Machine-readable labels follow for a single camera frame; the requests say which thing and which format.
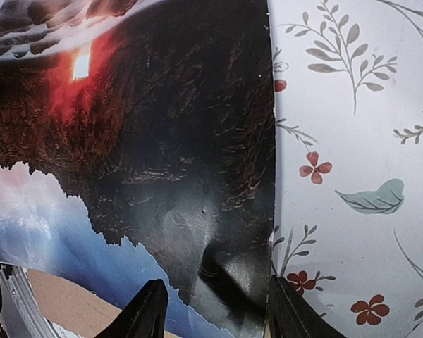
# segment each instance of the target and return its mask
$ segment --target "floral wallpaper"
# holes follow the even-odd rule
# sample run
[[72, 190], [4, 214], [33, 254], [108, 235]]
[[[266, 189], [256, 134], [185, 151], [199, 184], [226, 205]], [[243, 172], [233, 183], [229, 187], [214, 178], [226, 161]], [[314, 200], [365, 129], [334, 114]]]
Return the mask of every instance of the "floral wallpaper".
[[346, 337], [423, 337], [423, 1], [269, 16], [273, 273]]

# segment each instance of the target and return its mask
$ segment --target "red flower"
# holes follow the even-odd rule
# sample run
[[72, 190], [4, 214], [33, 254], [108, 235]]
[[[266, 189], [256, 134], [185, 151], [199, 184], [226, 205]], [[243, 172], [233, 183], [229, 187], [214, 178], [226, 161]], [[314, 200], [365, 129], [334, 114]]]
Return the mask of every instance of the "red flower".
[[276, 80], [274, 81], [274, 91], [282, 92], [287, 87], [287, 82], [285, 80]]
[[287, 275], [288, 283], [295, 288], [300, 296], [304, 294], [304, 289], [313, 290], [317, 285], [317, 282], [314, 280], [307, 280], [308, 278], [305, 271], [301, 271], [297, 275], [295, 273], [289, 273]]
[[364, 325], [369, 323], [370, 325], [378, 325], [381, 322], [381, 317], [385, 317], [390, 313], [390, 309], [387, 305], [381, 304], [384, 301], [384, 297], [377, 294], [367, 304], [364, 301], [358, 301], [351, 306], [351, 311], [359, 313], [356, 319], [358, 325]]
[[312, 183], [314, 184], [321, 184], [323, 183], [323, 177], [320, 174], [328, 174], [332, 170], [332, 165], [330, 162], [324, 162], [317, 166], [318, 164], [318, 153], [313, 151], [312, 153], [307, 153], [307, 160], [309, 160], [309, 165], [303, 165], [299, 168], [299, 175], [301, 177], [307, 177], [308, 175], [312, 174]]

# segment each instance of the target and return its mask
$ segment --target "bright light spot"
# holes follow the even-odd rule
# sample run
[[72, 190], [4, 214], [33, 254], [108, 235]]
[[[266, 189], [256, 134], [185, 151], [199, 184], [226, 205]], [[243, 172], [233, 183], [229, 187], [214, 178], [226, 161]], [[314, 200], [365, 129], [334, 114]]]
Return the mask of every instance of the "bright light spot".
[[84, 46], [75, 60], [72, 78], [84, 79], [90, 75], [91, 44]]

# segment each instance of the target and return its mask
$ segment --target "poster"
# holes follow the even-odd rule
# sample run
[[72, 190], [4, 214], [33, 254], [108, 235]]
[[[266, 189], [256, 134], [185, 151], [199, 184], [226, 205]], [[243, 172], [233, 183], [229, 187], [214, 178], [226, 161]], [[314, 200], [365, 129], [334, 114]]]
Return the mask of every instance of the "poster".
[[276, 273], [345, 337], [421, 338], [423, 1], [269, 10]]
[[261, 337], [272, 87], [263, 0], [0, 0], [0, 262]]

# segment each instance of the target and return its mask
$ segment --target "volcano image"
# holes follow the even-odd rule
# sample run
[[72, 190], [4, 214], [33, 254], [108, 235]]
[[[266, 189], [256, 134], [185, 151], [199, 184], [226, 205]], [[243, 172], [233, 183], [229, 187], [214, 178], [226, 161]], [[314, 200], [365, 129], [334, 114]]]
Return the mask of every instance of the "volcano image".
[[106, 243], [143, 244], [184, 304], [236, 337], [262, 334], [270, 275], [266, 13], [262, 0], [0, 5], [0, 166], [54, 175]]

